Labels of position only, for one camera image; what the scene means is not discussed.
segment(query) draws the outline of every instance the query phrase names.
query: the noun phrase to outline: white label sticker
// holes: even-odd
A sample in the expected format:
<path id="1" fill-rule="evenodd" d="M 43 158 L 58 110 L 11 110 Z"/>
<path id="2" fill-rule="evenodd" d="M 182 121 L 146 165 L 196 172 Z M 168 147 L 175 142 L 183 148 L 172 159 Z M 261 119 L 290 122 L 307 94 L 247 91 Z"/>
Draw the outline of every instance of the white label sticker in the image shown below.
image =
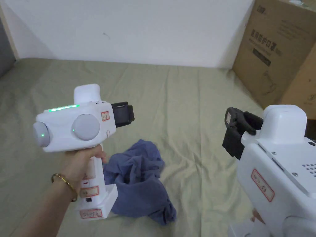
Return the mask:
<path id="1" fill-rule="evenodd" d="M 230 113 L 227 112 L 227 117 L 226 117 L 226 122 L 229 124 L 230 123 L 230 118 L 232 116 L 230 115 Z"/>
<path id="2" fill-rule="evenodd" d="M 102 121 L 103 122 L 110 119 L 110 114 L 109 114 L 108 111 L 102 112 L 101 116 L 102 116 Z"/>
<path id="3" fill-rule="evenodd" d="M 101 209 L 81 210 L 80 216 L 82 219 L 102 217 L 102 211 Z"/>
<path id="4" fill-rule="evenodd" d="M 82 188 L 79 193 L 81 198 L 88 198 L 99 195 L 99 186 L 91 188 Z"/>
<path id="5" fill-rule="evenodd" d="M 274 191 L 256 169 L 252 171 L 251 178 L 256 183 L 261 192 L 265 195 L 267 200 L 272 202 L 274 198 Z"/>
<path id="6" fill-rule="evenodd" d="M 94 178 L 95 178 L 94 159 L 90 159 L 88 163 L 87 171 L 83 175 L 83 179 L 94 179 Z"/>

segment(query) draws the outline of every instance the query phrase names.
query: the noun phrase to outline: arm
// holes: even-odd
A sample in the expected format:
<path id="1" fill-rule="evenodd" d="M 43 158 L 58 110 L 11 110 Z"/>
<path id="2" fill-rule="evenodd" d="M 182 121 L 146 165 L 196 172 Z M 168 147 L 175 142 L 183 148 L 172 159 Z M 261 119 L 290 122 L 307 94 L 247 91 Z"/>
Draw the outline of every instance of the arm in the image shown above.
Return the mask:
<path id="1" fill-rule="evenodd" d="M 87 170 L 91 157 L 105 158 L 105 152 L 100 145 L 74 152 L 66 153 L 67 164 L 61 174 L 73 185 L 77 193 L 80 190 L 80 182 Z M 19 236 L 56 236 L 63 221 L 66 210 L 76 194 L 60 178 L 55 177 L 54 183 L 45 194 L 34 217 L 21 230 Z"/>

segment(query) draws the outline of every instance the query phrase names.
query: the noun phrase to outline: gray circular button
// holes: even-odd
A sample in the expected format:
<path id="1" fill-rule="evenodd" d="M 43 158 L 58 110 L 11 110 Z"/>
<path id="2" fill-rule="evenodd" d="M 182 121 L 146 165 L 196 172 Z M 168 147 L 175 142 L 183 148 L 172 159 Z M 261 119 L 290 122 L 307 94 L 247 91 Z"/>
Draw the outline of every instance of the gray circular button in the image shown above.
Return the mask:
<path id="1" fill-rule="evenodd" d="M 100 123 L 91 114 L 79 115 L 72 124 L 74 134 L 81 140 L 89 141 L 95 138 L 100 131 Z"/>
<path id="2" fill-rule="evenodd" d="M 50 137 L 46 125 L 42 122 L 33 124 L 33 134 L 36 143 L 40 147 L 47 147 L 50 143 Z"/>

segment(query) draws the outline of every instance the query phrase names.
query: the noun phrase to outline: white handheld device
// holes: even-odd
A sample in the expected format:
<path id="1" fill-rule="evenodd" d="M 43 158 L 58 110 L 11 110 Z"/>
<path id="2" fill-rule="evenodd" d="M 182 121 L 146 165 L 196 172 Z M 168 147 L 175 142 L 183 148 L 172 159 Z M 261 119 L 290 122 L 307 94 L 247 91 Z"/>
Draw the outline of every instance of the white handheld device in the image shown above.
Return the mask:
<path id="1" fill-rule="evenodd" d="M 229 237 L 316 236 L 316 144 L 295 105 L 271 105 L 263 119 L 236 108 L 225 115 L 223 147 L 238 159 L 237 178 L 262 217 L 233 224 Z"/>
<path id="2" fill-rule="evenodd" d="M 110 104 L 100 98 L 97 84 L 78 86 L 74 105 L 45 110 L 33 124 L 37 144 L 45 152 L 94 147 L 134 120 L 127 102 Z M 107 218 L 118 197 L 116 185 L 105 185 L 101 159 L 92 157 L 81 183 L 76 211 L 82 220 Z"/>

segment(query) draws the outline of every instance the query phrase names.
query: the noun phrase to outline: crumpled blue towel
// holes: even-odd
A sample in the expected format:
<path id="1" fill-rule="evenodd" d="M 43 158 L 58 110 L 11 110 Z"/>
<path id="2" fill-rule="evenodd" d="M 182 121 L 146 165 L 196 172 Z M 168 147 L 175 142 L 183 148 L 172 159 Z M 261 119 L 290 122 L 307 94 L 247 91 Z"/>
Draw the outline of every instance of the crumpled blue towel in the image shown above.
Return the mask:
<path id="1" fill-rule="evenodd" d="M 116 184 L 118 198 L 112 212 L 129 217 L 149 216 L 161 225 L 174 221 L 177 211 L 159 181 L 164 166 L 157 147 L 140 139 L 103 165 L 105 184 Z"/>

